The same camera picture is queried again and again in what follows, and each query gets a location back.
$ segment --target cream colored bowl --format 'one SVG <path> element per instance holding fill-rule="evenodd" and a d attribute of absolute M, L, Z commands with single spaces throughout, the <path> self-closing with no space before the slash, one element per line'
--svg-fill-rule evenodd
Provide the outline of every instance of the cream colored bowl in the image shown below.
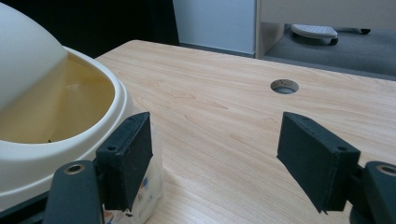
<path fill-rule="evenodd" d="M 133 114 L 127 90 L 106 67 L 65 49 L 62 77 L 30 90 L 42 98 L 28 91 L 24 103 L 12 103 L 0 114 L 0 210 L 49 190 L 63 164 L 92 160 Z"/>

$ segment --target chair caster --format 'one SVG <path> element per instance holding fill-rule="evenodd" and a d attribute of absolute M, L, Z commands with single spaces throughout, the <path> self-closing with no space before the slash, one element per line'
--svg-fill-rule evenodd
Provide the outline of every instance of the chair caster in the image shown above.
<path fill-rule="evenodd" d="M 371 29 L 361 29 L 361 33 L 364 35 L 367 35 L 368 33 L 370 33 Z"/>
<path fill-rule="evenodd" d="M 333 39 L 330 41 L 330 45 L 332 45 L 332 46 L 336 45 L 337 43 L 338 43 L 338 38 L 333 38 Z"/>

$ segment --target gray floor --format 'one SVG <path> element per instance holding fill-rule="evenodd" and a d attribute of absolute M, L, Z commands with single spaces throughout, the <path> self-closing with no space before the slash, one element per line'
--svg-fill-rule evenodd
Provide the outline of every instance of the gray floor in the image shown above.
<path fill-rule="evenodd" d="M 334 30 L 338 43 L 331 46 L 330 39 L 295 37 L 286 25 L 284 36 L 262 59 L 396 81 L 396 31 Z"/>

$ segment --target white plastic container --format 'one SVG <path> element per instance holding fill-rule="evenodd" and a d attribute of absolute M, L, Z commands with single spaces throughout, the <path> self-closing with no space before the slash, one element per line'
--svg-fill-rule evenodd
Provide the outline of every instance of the white plastic container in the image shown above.
<path fill-rule="evenodd" d="M 58 86 L 62 90 L 60 103 L 57 110 L 48 104 L 56 115 L 49 116 L 49 122 L 40 126 L 29 119 L 19 123 L 15 117 L 9 119 L 15 125 L 7 127 L 12 130 L 4 130 L 2 124 L 2 132 L 14 135 L 0 135 L 1 210 L 49 190 L 53 173 L 63 164 L 93 160 L 95 150 L 133 114 L 127 90 L 106 67 L 75 50 L 66 50 L 64 82 Z M 28 106 L 11 109 L 29 111 Z M 51 129 L 50 135 L 32 140 L 29 132 L 46 130 L 45 125 Z"/>

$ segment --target white wall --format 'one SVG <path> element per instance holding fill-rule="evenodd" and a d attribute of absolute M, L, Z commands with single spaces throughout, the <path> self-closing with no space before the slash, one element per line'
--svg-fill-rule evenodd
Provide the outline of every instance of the white wall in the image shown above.
<path fill-rule="evenodd" d="M 255 0 L 174 0 L 181 43 L 253 54 Z"/>

